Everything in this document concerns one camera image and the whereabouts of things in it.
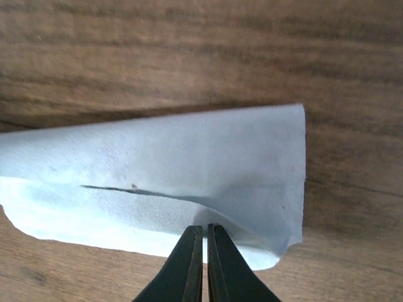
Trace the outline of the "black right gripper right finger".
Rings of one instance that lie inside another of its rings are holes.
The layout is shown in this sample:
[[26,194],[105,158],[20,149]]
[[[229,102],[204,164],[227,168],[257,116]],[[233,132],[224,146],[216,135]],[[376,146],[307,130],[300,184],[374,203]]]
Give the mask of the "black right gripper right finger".
[[222,225],[208,226],[208,295],[214,302],[280,299],[253,273]]

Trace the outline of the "light blue cleaning cloth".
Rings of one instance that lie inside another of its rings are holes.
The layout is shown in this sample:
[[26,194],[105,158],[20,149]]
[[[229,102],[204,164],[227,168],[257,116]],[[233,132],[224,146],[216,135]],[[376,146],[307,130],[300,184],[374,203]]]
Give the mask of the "light blue cleaning cloth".
[[219,223],[264,270],[302,241],[304,182],[301,104],[1,135],[1,206],[41,240],[166,257]]

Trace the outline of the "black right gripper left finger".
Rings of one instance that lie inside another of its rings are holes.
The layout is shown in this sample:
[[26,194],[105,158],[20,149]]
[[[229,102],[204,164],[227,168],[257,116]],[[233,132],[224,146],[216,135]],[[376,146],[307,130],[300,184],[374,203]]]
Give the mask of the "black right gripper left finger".
[[201,301],[203,279],[203,230],[186,228],[155,278],[134,302]]

